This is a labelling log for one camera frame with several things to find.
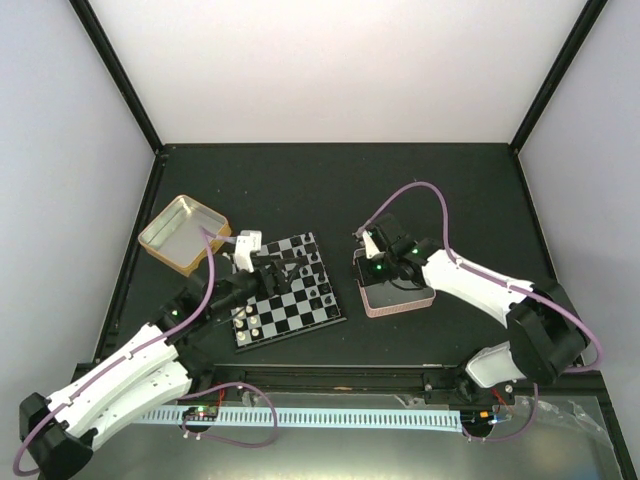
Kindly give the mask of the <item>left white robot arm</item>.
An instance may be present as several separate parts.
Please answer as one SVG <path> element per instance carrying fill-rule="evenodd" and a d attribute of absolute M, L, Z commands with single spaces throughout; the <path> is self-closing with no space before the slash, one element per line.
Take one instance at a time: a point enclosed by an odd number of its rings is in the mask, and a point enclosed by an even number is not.
<path fill-rule="evenodd" d="M 41 479 L 70 479 L 114 434 L 157 407 L 175 400 L 202 399 L 216 391 L 211 359 L 199 343 L 216 320 L 250 299 L 290 292 L 303 258 L 258 256 L 252 269 L 237 268 L 185 289 L 121 348 L 88 373 L 47 396 L 33 393 L 19 406 L 21 446 L 13 471 L 29 454 Z"/>

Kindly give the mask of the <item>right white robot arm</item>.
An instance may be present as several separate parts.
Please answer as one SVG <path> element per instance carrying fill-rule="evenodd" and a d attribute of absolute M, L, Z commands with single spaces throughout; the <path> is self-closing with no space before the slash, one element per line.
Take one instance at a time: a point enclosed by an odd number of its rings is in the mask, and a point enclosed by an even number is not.
<path fill-rule="evenodd" d="M 362 286 L 402 280 L 418 290 L 453 296 L 497 321 L 506 341 L 474 353 L 454 379 L 457 396 L 476 403 L 507 381 L 554 383 L 590 340 L 564 289 L 537 285 L 469 262 L 443 243 L 417 241 L 391 214 L 360 228 L 356 258 Z"/>

